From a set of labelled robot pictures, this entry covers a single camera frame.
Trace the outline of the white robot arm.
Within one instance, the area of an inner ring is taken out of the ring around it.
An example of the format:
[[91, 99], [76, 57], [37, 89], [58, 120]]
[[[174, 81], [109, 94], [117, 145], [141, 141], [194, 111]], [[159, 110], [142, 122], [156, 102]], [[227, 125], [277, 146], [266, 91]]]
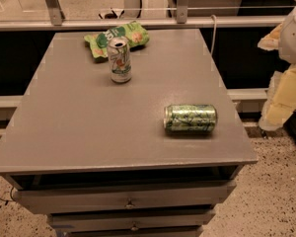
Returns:
[[279, 57], [296, 64], [296, 6], [283, 22], [279, 39]]

